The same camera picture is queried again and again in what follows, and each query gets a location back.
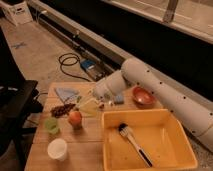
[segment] yellow plastic bin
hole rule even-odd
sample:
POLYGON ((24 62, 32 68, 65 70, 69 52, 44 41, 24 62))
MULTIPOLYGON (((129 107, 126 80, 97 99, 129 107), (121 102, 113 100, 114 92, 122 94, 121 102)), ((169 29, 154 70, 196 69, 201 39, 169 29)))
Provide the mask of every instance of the yellow plastic bin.
POLYGON ((168 171, 197 167, 182 125, 166 109, 105 112, 102 131, 105 171, 168 171), (129 141, 119 134, 121 123, 132 128, 136 142, 153 167, 148 167, 129 141))

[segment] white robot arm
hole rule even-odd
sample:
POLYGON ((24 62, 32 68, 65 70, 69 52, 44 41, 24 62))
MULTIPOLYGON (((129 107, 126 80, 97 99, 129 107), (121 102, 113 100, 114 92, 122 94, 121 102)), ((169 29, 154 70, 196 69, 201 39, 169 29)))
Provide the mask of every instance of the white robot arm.
POLYGON ((213 112, 159 80, 137 58, 124 61, 121 70, 97 82, 93 95, 109 100, 131 85, 140 84, 166 106, 174 116, 213 152, 213 112))

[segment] green cup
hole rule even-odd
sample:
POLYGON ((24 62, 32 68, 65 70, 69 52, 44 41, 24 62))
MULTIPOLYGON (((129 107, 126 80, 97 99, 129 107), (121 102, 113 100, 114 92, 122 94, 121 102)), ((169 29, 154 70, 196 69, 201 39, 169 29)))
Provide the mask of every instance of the green cup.
POLYGON ((44 127, 50 134, 57 134, 59 132, 58 121, 54 117, 45 119, 44 127))

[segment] red apple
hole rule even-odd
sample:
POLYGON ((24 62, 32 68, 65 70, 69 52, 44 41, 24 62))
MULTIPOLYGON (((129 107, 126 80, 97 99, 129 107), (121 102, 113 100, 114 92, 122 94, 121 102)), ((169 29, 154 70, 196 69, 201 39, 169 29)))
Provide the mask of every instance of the red apple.
POLYGON ((81 127, 82 115, 79 111, 69 112, 68 122, 73 126, 74 129, 81 127))

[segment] white cup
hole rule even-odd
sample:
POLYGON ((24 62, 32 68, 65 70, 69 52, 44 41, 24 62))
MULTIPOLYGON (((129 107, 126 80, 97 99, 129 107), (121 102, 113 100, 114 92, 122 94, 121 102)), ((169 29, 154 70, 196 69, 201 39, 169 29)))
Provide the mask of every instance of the white cup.
POLYGON ((49 143, 47 153, 50 158, 64 161, 67 158, 67 143, 61 138, 57 138, 49 143))

